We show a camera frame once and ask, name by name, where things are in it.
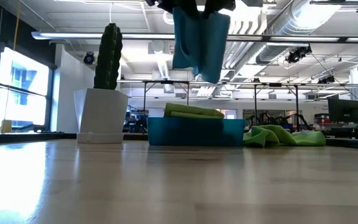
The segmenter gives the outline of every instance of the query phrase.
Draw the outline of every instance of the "white pot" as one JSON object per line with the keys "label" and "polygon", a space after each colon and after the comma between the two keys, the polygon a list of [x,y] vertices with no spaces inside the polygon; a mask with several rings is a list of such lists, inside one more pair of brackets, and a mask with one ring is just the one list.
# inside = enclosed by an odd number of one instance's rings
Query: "white pot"
{"label": "white pot", "polygon": [[121,143],[128,96],[116,90],[74,92],[78,143]]}

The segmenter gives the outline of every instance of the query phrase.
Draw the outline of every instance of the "blue cloth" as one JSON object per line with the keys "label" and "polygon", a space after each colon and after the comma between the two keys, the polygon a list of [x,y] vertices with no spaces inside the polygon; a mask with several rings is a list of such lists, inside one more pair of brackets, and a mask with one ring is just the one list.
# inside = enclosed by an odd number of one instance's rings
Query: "blue cloth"
{"label": "blue cloth", "polygon": [[194,75],[217,83],[221,76],[230,17],[220,13],[208,19],[192,19],[180,7],[173,8],[175,53],[173,69],[193,67]]}

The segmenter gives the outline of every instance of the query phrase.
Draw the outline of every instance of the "teal bin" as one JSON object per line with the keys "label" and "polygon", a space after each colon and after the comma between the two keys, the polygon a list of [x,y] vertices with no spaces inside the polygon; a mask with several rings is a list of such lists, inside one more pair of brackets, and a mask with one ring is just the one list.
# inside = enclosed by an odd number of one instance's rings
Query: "teal bin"
{"label": "teal bin", "polygon": [[148,118],[152,146],[242,146],[243,119]]}

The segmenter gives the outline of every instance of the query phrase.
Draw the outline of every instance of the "green cloth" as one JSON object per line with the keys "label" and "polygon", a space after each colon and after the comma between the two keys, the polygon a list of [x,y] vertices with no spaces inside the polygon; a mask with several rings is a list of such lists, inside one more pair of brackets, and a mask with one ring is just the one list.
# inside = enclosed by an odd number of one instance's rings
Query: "green cloth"
{"label": "green cloth", "polygon": [[204,109],[195,106],[167,103],[165,105],[164,118],[215,118],[223,119],[224,114],[214,109]]}
{"label": "green cloth", "polygon": [[290,134],[277,125],[254,126],[244,134],[244,146],[325,146],[326,138],[321,131]]}

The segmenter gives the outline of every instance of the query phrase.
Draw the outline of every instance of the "black monitor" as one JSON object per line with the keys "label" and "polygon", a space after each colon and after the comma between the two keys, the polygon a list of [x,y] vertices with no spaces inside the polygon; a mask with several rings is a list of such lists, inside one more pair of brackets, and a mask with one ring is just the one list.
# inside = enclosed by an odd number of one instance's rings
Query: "black monitor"
{"label": "black monitor", "polygon": [[329,119],[332,122],[358,123],[358,101],[328,99]]}

